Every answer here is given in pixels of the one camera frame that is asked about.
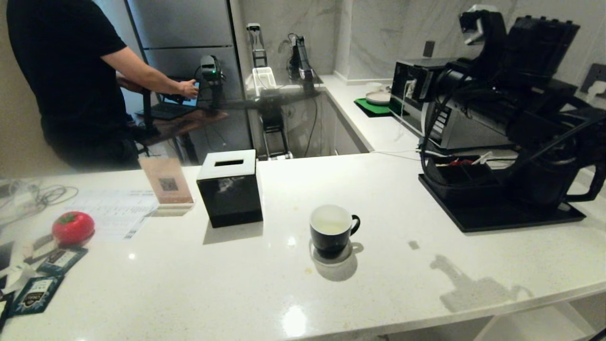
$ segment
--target red tomato-shaped object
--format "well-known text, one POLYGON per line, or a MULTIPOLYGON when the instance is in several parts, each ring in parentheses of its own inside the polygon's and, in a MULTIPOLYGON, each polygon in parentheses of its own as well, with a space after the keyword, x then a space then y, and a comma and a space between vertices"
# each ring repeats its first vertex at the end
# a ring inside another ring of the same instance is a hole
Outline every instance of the red tomato-shaped object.
POLYGON ((80 244, 95 232, 95 222, 86 213, 67 212, 53 223, 53 236, 59 244, 80 244))

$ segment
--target person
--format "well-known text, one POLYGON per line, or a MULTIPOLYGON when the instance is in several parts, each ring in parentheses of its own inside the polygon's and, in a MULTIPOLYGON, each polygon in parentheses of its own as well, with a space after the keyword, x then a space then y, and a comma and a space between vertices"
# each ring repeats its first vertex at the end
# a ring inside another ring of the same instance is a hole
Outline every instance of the person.
POLYGON ((173 81, 139 59, 92 0, 8 0, 7 24, 44 138, 79 171, 139 168, 119 85, 198 95, 195 80, 173 81))

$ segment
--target laptop screen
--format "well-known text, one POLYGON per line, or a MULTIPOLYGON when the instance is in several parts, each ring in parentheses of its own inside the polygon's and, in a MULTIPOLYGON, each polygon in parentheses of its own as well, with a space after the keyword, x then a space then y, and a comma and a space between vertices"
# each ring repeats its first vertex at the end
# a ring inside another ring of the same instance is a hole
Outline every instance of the laptop screen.
MULTIPOLYGON (((195 82, 195 84, 194 84, 194 85, 195 85, 196 87, 200 88, 200 82, 195 82)), ((170 99, 168 99, 168 98, 165 98, 165 97, 164 97, 164 96, 162 96, 161 94, 160 94, 160 97, 162 98, 162 101, 163 101, 164 103, 173 103, 173 104, 179 104, 179 103, 177 103, 177 102, 175 102, 175 101, 172 101, 172 100, 170 100, 170 99)), ((182 104, 183 104, 184 106, 195 107, 195 106, 197 106, 197 105, 198 105, 198 99, 197 99, 197 98, 192 98, 192 99, 190 99, 190 98, 186 98, 186 99, 183 101, 183 103, 182 103, 182 104)))

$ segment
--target black t-shirt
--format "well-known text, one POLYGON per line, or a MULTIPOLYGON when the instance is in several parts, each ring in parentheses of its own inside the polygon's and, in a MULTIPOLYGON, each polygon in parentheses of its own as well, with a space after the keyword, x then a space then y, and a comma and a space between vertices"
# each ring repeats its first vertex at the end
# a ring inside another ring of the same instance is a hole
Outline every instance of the black t-shirt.
POLYGON ((116 71, 101 56, 126 44, 92 0, 8 0, 8 34, 50 144, 126 130, 116 71))

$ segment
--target desk leg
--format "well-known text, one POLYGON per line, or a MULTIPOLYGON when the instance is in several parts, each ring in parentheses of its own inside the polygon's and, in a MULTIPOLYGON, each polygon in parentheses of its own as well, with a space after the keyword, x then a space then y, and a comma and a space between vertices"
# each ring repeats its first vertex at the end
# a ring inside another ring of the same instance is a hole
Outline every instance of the desk leg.
POLYGON ((179 161, 181 161, 181 164, 183 164, 183 162, 185 161, 185 158, 183 157, 183 154, 181 153, 181 148, 179 147, 179 140, 177 140, 176 137, 173 137, 173 146, 175 146, 174 150, 177 153, 177 157, 179 158, 179 161))
POLYGON ((190 160, 190 164, 192 166, 200 165, 200 161, 198 161, 198 155, 196 154, 196 149, 191 142, 191 138, 189 134, 181 135, 181 140, 183 141, 183 148, 185 149, 185 153, 187 153, 187 158, 190 160))

